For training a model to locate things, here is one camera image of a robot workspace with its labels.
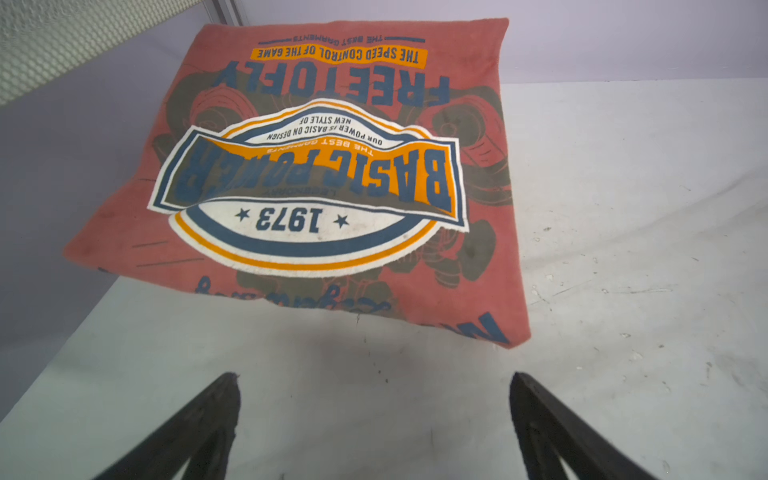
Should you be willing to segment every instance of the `white wall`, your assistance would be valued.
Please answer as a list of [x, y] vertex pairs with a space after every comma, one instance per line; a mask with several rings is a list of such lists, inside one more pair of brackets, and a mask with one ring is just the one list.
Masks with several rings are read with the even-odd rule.
[[0, 109], [0, 419], [116, 276], [61, 251], [138, 167], [198, 5]]
[[509, 17], [502, 83], [768, 77], [764, 0], [240, 0], [252, 25]]

